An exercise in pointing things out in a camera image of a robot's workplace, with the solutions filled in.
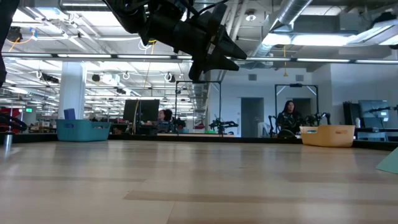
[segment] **tan plastic tub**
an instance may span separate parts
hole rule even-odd
[[[353,125],[321,125],[300,127],[303,144],[321,147],[351,147],[354,141]]]

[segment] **black robotic arm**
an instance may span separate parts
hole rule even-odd
[[[189,77],[193,81],[199,80],[202,72],[212,69],[239,70],[227,56],[247,57],[221,25],[226,11],[223,3],[216,4],[213,12],[200,14],[186,0],[103,1],[126,31],[140,35],[144,45],[154,39],[173,47],[175,53],[181,50],[192,55]],[[181,21],[185,10],[194,15]]]

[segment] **doorway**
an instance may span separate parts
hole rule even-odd
[[[258,137],[258,123],[264,122],[264,99],[242,98],[241,120],[242,138]]]
[[[303,118],[312,114],[310,98],[294,98],[293,103],[296,111],[300,112]]]

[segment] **black monitor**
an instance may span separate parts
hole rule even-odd
[[[138,102],[136,121],[157,121],[160,100],[126,100],[123,120],[134,121],[134,112]]]
[[[388,110],[371,112],[373,109],[388,107],[387,100],[359,100],[358,103],[362,118],[382,118],[383,121],[388,121]]]

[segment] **teal storage bin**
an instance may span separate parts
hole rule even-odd
[[[59,141],[106,141],[110,127],[108,122],[58,119],[57,136]]]

